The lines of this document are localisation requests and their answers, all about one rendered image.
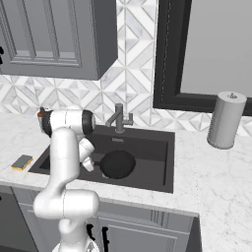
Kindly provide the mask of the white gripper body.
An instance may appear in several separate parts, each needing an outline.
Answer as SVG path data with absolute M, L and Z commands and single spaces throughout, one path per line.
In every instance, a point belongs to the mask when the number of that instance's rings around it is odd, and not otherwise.
M 95 163 L 92 161 L 90 157 L 87 157 L 83 162 L 82 166 L 88 171 L 92 172 L 95 169 Z

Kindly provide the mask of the black frying pan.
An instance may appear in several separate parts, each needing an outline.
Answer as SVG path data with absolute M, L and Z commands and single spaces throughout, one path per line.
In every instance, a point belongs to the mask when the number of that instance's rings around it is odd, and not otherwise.
M 107 178 L 123 179 L 128 177 L 136 166 L 135 158 L 126 151 L 112 151 L 94 163 Z

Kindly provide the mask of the yellow and grey sponge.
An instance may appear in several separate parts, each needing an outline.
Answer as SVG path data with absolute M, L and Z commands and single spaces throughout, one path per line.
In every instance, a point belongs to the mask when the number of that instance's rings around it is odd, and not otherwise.
M 13 164 L 12 168 L 24 170 L 32 162 L 32 156 L 21 155 Z

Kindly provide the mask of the black sink basin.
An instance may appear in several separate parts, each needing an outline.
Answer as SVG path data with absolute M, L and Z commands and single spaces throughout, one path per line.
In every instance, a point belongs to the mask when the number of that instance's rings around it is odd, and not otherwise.
M 126 128 L 119 134 L 114 127 L 98 125 L 89 140 L 94 143 L 94 170 L 88 172 L 80 165 L 81 180 L 173 193 L 173 132 Z M 106 178 L 102 174 L 100 160 L 113 151 L 125 151 L 135 159 L 134 170 L 125 178 Z

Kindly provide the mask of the grey metal tap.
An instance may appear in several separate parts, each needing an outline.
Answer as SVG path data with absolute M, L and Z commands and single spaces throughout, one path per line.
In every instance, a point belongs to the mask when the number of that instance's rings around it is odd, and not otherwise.
M 115 104 L 115 112 L 105 122 L 105 126 L 110 127 L 112 125 L 112 123 L 115 123 L 115 132 L 121 134 L 124 132 L 125 125 L 130 125 L 130 126 L 133 125 L 133 123 L 134 123 L 133 114 L 129 113 L 129 117 L 127 119 L 125 119 L 124 114 L 123 114 L 123 104 L 116 103 Z

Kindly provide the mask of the grey base cupboard door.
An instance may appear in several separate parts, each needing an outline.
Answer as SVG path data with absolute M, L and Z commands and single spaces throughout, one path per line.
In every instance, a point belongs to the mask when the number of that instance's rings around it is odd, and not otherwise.
M 56 246 L 61 241 L 61 235 L 58 228 L 59 220 L 45 220 L 38 218 L 33 212 L 32 205 L 20 203 L 19 206 L 30 229 L 38 252 L 57 251 Z
M 186 252 L 188 232 L 107 218 L 98 222 L 108 227 L 108 252 Z

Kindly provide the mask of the dark grey dishwasher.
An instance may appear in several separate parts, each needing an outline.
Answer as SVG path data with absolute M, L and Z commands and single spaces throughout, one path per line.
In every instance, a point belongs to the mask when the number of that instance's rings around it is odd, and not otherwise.
M 0 246 L 10 252 L 38 252 L 20 207 L 12 194 L 0 192 Z

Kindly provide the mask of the grey paper towel roll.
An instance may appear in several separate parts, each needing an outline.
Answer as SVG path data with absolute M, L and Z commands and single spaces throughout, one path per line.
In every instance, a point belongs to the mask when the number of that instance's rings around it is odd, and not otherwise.
M 233 147 L 246 101 L 245 95 L 236 92 L 218 94 L 207 137 L 212 147 L 220 150 Z

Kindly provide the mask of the black window frame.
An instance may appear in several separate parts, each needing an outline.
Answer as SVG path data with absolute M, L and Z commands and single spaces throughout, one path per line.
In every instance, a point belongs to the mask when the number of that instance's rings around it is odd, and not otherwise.
M 212 112 L 220 92 L 252 116 L 252 0 L 159 0 L 153 107 Z

